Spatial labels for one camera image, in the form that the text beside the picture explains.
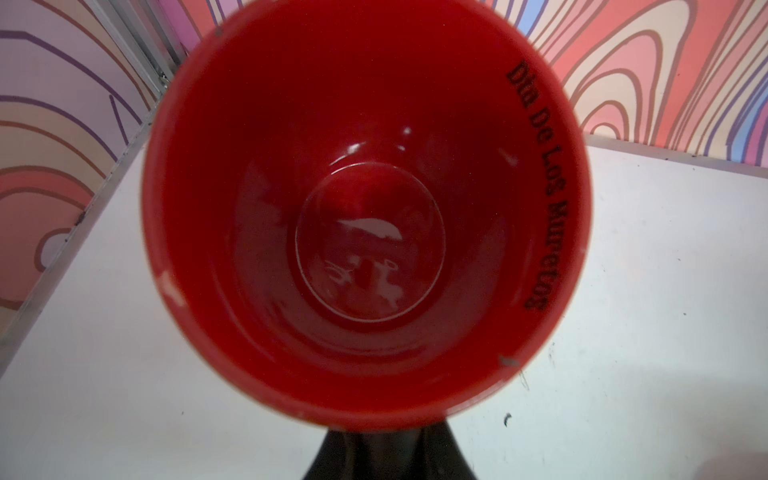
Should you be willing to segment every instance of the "glossy red surface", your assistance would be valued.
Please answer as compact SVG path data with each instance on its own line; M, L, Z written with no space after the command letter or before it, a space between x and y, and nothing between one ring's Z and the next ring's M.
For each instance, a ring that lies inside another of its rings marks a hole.
M337 429L439 421L575 287L588 163L561 87L472 0L254 2L182 66L142 192L158 289L227 380Z

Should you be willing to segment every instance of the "patterned wall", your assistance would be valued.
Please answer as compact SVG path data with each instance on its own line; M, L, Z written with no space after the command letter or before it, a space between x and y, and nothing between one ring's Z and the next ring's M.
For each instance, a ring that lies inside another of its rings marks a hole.
M159 0L191 50L241 0ZM768 0L480 0L562 79L585 131L768 167Z
M82 0L0 0L0 336L156 98Z

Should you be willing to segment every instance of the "white surface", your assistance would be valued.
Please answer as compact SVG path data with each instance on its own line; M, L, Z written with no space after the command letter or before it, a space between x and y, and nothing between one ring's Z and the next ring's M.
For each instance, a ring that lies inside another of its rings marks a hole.
M465 457L480 480L768 478L768 180L590 152L581 285L526 381L452 419ZM162 307L140 173L0 379L0 478L301 479L324 431L231 389Z

